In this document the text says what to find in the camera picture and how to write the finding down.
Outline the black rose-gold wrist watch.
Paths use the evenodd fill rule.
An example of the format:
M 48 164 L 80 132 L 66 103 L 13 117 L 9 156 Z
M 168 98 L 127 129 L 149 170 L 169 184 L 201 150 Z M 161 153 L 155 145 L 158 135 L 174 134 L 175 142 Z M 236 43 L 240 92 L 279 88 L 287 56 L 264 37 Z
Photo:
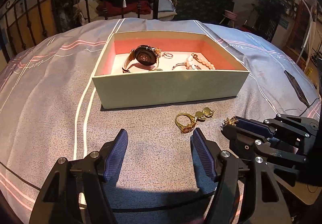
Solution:
M 127 59 L 125 60 L 123 67 L 122 67 L 122 72 L 123 73 L 129 73 L 129 64 L 133 60 L 137 60 L 140 64 L 142 64 L 145 67 L 150 68 L 149 71 L 158 71 L 161 70 L 159 69 L 159 59 L 156 57 L 154 53 L 154 48 L 156 47 L 151 47 L 149 45 L 140 45 L 137 48 L 133 49 Z

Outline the small gold charm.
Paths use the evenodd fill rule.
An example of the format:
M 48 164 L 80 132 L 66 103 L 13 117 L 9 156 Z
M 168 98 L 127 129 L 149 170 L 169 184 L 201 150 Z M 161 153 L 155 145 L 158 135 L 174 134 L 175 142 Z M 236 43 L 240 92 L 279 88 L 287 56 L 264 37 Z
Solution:
M 236 117 L 232 118 L 226 118 L 223 122 L 223 125 L 231 125 L 231 126 L 236 126 L 238 124 L 238 119 Z

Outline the red cloth on swing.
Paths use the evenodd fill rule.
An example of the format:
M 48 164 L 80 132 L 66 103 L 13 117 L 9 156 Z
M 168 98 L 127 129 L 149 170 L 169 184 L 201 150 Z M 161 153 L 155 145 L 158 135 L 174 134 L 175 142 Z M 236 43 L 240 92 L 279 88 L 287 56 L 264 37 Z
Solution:
M 100 16 L 107 16 L 107 17 L 112 17 L 112 16 L 117 16 L 123 14 L 128 14 L 128 13 L 135 13 L 136 15 L 147 15 L 151 14 L 151 5 L 148 1 L 141 1 L 140 4 L 140 9 L 137 7 L 137 2 L 129 3 L 127 4 L 126 7 L 117 7 L 114 6 L 112 3 L 103 1 L 100 2 L 99 5 L 96 8 L 96 11 Z

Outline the grey striped bed sheet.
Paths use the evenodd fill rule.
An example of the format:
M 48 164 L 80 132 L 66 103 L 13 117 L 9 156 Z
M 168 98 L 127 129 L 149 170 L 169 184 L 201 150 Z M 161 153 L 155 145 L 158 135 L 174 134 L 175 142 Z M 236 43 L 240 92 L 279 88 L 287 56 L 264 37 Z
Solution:
M 220 42 L 249 70 L 236 98 L 129 110 L 102 111 L 91 80 L 112 34 L 129 31 L 201 33 Z M 299 101 L 284 71 L 303 90 Z M 198 21 L 125 19 L 96 21 L 50 37 L 18 55 L 1 73 L 1 192 L 28 223 L 39 188 L 59 157 L 83 158 L 129 135 L 120 173 L 106 184 L 119 223 L 199 222 L 215 184 L 190 148 L 190 136 L 175 125 L 178 113 L 215 111 L 200 123 L 208 139 L 227 149 L 220 125 L 228 117 L 254 120 L 278 113 L 319 119 L 321 100 L 300 68 L 258 36 Z

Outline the pink small stool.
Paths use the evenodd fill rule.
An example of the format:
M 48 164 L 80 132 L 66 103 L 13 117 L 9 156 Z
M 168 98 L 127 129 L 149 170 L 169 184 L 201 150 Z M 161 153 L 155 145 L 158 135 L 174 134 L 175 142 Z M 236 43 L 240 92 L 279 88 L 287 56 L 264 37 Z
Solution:
M 221 22 L 219 24 L 220 25 L 223 24 L 226 19 L 228 20 L 228 24 L 231 24 L 231 27 L 234 28 L 234 24 L 237 19 L 237 14 L 235 14 L 229 10 L 225 10 L 224 14 L 223 14 L 223 19 L 221 20 Z

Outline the black smartphone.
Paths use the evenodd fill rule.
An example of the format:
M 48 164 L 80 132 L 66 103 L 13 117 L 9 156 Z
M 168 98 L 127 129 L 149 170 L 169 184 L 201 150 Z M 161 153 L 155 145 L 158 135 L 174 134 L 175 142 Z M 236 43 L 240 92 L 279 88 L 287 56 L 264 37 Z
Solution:
M 306 105 L 306 107 L 310 107 L 310 104 L 303 92 L 303 90 L 301 89 L 300 85 L 298 84 L 297 80 L 288 72 L 288 71 L 284 71 L 286 77 L 288 78 L 290 84 L 292 85 L 299 101 L 301 101 L 302 103 L 304 103 Z

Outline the gold heart earrings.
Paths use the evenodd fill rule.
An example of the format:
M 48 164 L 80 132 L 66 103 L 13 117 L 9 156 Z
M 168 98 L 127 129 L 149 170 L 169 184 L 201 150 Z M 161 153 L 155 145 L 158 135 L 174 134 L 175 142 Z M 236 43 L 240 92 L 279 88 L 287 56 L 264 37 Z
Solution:
M 196 111 L 195 116 L 197 121 L 204 122 L 208 118 L 211 118 L 214 114 L 214 110 L 209 107 L 203 108 L 201 111 Z

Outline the gold snowflake brooch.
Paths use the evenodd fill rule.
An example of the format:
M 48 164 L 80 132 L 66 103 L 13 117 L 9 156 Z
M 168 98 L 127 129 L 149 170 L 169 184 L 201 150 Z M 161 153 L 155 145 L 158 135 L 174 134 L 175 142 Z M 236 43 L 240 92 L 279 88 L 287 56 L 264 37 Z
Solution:
M 158 57 L 158 58 L 161 58 L 163 55 L 162 50 L 158 49 L 158 48 L 154 48 L 154 53 L 155 53 L 156 57 Z

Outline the pale green jewelry box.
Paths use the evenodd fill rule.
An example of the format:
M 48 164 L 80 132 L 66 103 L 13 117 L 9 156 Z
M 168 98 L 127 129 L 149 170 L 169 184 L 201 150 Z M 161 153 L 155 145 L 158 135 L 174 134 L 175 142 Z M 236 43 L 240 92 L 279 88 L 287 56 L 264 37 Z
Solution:
M 133 60 L 130 51 L 154 46 L 173 55 L 158 71 Z M 115 33 L 99 56 L 92 80 L 106 110 L 200 102 L 238 95 L 249 74 L 228 50 L 205 34 L 179 31 Z

